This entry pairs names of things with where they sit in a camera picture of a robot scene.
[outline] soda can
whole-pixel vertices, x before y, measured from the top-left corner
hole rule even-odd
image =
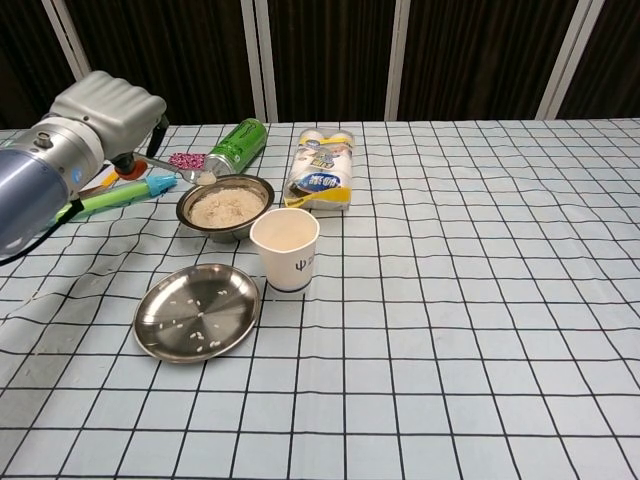
[[[247,118],[205,157],[205,168],[216,176],[242,173],[267,144],[267,129]]]

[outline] gray robot arm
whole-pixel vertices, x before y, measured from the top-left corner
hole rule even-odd
[[[157,150],[166,107],[162,98],[101,71],[58,95],[40,122],[0,148],[0,257],[21,251],[105,159],[124,178],[140,174],[132,152],[151,130]]]

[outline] cup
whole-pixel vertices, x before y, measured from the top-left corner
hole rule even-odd
[[[249,237],[274,290],[296,293],[311,283],[319,233],[316,218],[297,208],[271,210],[256,220]]]

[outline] stainless steel bowl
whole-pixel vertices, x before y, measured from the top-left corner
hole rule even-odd
[[[252,219],[233,227],[204,228],[191,222],[190,212],[194,203],[210,193],[219,192],[220,190],[227,188],[243,188],[255,193],[264,202],[264,208]],[[209,235],[212,240],[215,240],[216,242],[230,243],[242,240],[249,236],[251,225],[253,225],[253,222],[255,222],[260,215],[271,208],[271,205],[273,205],[273,198],[273,187],[269,182],[262,178],[254,177],[252,175],[224,175],[218,177],[218,180],[213,185],[194,187],[186,192],[178,201],[178,205],[176,206],[176,215],[178,216],[178,220],[180,220],[184,225]]]
[[[147,292],[136,311],[135,337],[155,358],[199,362],[238,345],[259,313],[260,293],[251,277],[229,265],[195,265]]]

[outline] metal plate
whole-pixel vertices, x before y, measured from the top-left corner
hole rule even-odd
[[[147,292],[134,330],[142,349],[153,357],[199,362],[240,343],[259,312],[258,287],[247,274],[228,265],[195,265]]]

